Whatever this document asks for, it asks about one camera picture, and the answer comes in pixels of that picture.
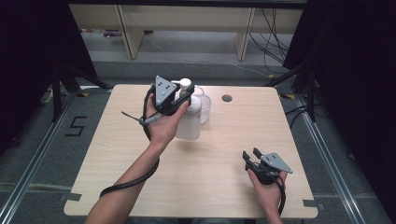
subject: black cable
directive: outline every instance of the black cable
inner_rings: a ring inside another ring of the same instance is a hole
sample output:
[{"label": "black cable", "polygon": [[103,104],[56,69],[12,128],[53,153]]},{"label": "black cable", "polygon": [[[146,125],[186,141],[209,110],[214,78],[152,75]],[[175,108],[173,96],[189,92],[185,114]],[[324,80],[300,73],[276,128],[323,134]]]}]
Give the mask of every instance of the black cable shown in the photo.
[{"label": "black cable", "polygon": [[253,40],[253,43],[257,46],[257,48],[259,48],[259,50],[261,50],[264,53],[269,54],[272,58],[274,58],[275,60],[277,60],[279,63],[283,63],[283,61],[278,58],[273,52],[269,51],[268,49],[266,49],[265,47],[263,47],[261,44],[259,44],[259,42],[253,37],[253,35],[249,34],[251,39]]},{"label": "black cable", "polygon": [[288,115],[289,113],[294,112],[294,111],[296,111],[298,109],[301,109],[301,108],[306,108],[306,105],[298,106],[298,107],[296,107],[296,108],[294,108],[294,109],[292,109],[292,110],[290,110],[288,112],[285,112],[285,115]]},{"label": "black cable", "polygon": [[[146,97],[144,100],[144,104],[143,104],[143,115],[142,115],[142,120],[146,120],[147,118],[147,110],[148,110],[148,99],[149,96],[154,93],[155,94],[155,85],[151,85],[151,87],[148,89],[148,92],[146,93]],[[143,126],[143,131],[146,134],[146,137],[148,138],[148,140],[151,140],[151,135],[149,133],[149,127],[148,125],[142,125]]]},{"label": "black cable", "polygon": [[146,173],[145,175],[137,178],[136,180],[129,181],[129,182],[126,182],[126,183],[123,183],[123,184],[113,185],[111,187],[108,187],[108,188],[102,190],[102,192],[100,193],[100,197],[102,197],[105,194],[108,194],[108,193],[110,193],[112,191],[120,190],[120,189],[127,189],[127,188],[136,186],[136,185],[146,181],[152,175],[154,175],[155,171],[157,171],[159,163],[160,163],[160,159],[158,159],[157,162],[155,162],[154,166],[151,168],[150,171],[148,171],[148,173]]},{"label": "black cable", "polygon": [[[271,174],[271,172],[265,166],[262,166],[262,168],[264,170],[266,170],[266,172],[268,174]],[[280,191],[280,204],[279,204],[279,207],[277,209],[277,212],[279,213],[279,215],[282,215],[283,207],[285,206],[285,203],[286,203],[285,182],[284,182],[284,180],[282,179],[282,177],[280,175],[278,175],[277,178],[280,179],[282,184],[279,184],[279,182],[277,182],[277,179],[275,179],[273,175],[269,175],[269,176],[274,181],[274,183],[276,183],[277,187],[279,188],[279,191]]]},{"label": "black cable", "polygon": [[278,57],[275,56],[274,53],[268,51],[267,49],[265,49],[263,46],[261,46],[254,38],[251,34],[249,34],[251,39],[253,40],[253,43],[262,51],[264,52],[264,66],[265,68],[267,68],[268,71],[272,72],[272,73],[277,73],[277,74],[285,74],[285,73],[281,73],[281,72],[277,72],[272,70],[271,68],[268,67],[267,62],[265,60],[266,54],[270,55],[272,58],[274,58],[275,60],[277,60],[279,63],[283,63],[281,59],[279,59]]},{"label": "black cable", "polygon": [[282,48],[281,48],[281,46],[280,46],[282,42],[279,40],[279,38],[277,38],[277,31],[276,31],[276,8],[273,8],[273,28],[272,28],[272,30],[273,30],[274,38],[275,38],[276,43],[277,43],[277,48],[278,48],[278,50],[279,50],[279,53],[280,53],[280,55],[282,56],[283,61],[285,61],[286,54],[285,54],[285,52],[282,50]]},{"label": "black cable", "polygon": [[298,117],[299,115],[303,114],[303,113],[306,112],[306,111],[307,111],[307,109],[302,110],[302,111],[298,112],[297,115],[294,116],[294,118],[291,120],[290,128],[293,126],[293,123],[294,123],[294,121],[297,119],[297,117]]},{"label": "black cable", "polygon": [[[273,8],[273,24],[276,25],[274,14],[276,16],[276,11],[274,12],[274,8]],[[262,15],[264,16],[264,18],[265,18],[265,20],[266,20],[266,22],[268,24],[268,27],[270,28],[271,33],[275,35],[274,38],[276,39],[276,42],[279,43],[280,45],[282,45],[285,49],[289,50],[289,47],[287,47],[285,44],[282,43],[282,41],[280,41],[277,38],[277,33],[276,33],[276,31],[274,32],[274,29],[271,27],[270,22],[268,21],[263,9],[262,9]]]},{"label": "black cable", "polygon": [[269,42],[270,45],[272,45],[272,46],[274,46],[274,47],[281,48],[281,49],[283,49],[283,50],[289,50],[288,48],[280,47],[279,45],[276,45],[276,44],[270,42],[270,41],[269,41],[267,38],[265,38],[262,34],[260,34],[260,36],[262,37],[262,39],[264,39],[266,42]]}]

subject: wooden table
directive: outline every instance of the wooden table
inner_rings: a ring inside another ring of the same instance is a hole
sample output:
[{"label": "wooden table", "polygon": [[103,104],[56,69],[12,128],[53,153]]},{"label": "wooden table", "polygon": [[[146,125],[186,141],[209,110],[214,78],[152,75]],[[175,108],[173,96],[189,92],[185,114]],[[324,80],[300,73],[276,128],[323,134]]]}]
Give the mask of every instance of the wooden table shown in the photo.
[{"label": "wooden table", "polygon": [[[242,159],[245,150],[255,161],[252,151],[257,147],[263,154],[276,152],[294,172],[287,178],[282,217],[316,217],[318,209],[303,204],[314,198],[276,90],[203,88],[212,107],[200,138],[171,142],[131,216],[263,217]],[[149,140],[142,127],[121,111],[140,117],[148,89],[148,85],[114,88],[71,191],[81,198],[67,201],[67,215],[88,215],[102,189],[113,185],[146,149]],[[221,99],[224,94],[233,97],[231,102]]]}]

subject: white plastic bottle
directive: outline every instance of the white plastic bottle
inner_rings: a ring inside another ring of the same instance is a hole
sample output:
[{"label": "white plastic bottle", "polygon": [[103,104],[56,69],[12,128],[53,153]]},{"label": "white plastic bottle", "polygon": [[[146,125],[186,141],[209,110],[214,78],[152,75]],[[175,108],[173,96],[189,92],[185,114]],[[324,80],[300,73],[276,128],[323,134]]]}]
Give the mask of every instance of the white plastic bottle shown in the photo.
[{"label": "white plastic bottle", "polygon": [[[191,81],[187,78],[183,78],[180,81],[172,82],[180,84],[180,94],[183,94],[183,91],[186,90],[191,84]],[[178,123],[176,138],[191,141],[197,140],[199,138],[201,132],[201,111],[201,100],[198,97],[192,95],[191,104],[189,105],[186,113],[183,115],[180,122]]]}]

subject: person's left hand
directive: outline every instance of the person's left hand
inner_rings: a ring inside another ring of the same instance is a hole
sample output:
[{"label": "person's left hand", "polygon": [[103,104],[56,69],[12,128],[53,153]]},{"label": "person's left hand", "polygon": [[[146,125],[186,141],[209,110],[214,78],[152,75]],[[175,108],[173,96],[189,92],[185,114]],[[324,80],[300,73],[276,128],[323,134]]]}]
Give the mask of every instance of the person's left hand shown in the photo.
[{"label": "person's left hand", "polygon": [[[153,93],[148,97],[146,113],[147,118],[157,113],[157,110],[152,104],[153,97]],[[189,102],[186,101],[178,108],[177,112],[174,115],[162,116],[160,119],[150,123],[148,125],[148,130],[151,138],[150,143],[153,145],[157,145],[161,148],[166,148],[166,146],[172,141],[172,139],[174,139],[177,131],[178,122],[186,112],[187,107],[189,107]]]},{"label": "person's left hand", "polygon": [[[257,176],[253,173],[253,171],[251,171],[250,169],[247,170],[247,173],[256,191],[259,204],[262,207],[262,211],[265,213],[265,216],[267,217],[269,223],[277,223],[278,221],[280,221],[279,213],[277,211],[281,197],[279,187],[276,183],[270,185],[263,185],[259,181]],[[280,185],[285,185],[287,176],[288,173],[281,171],[277,182]]]}]

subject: finger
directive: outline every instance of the finger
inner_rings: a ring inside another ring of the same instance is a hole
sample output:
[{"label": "finger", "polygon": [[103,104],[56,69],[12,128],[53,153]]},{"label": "finger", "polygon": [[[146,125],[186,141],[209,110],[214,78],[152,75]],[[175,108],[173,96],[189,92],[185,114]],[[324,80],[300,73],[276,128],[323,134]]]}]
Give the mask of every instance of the finger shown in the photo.
[{"label": "finger", "polygon": [[283,179],[283,182],[286,181],[286,177],[288,177],[288,173],[286,173],[285,171],[281,171],[279,173],[279,176]]},{"label": "finger", "polygon": [[256,188],[257,186],[262,184],[262,183],[260,183],[259,179],[257,178],[256,174],[254,174],[253,171],[251,171],[250,169],[247,169],[247,173],[248,173],[248,177],[250,178],[250,181],[253,184],[254,188]]},{"label": "finger", "polygon": [[146,111],[146,116],[151,116],[152,114],[154,114],[157,110],[154,108],[154,105],[152,104],[153,102],[153,98],[154,98],[154,94],[151,93],[148,96],[148,101],[147,101],[147,111]]},{"label": "finger", "polygon": [[180,120],[183,117],[184,113],[186,113],[187,108],[189,107],[189,102],[185,101],[177,110],[177,112],[172,116],[173,118]]}]

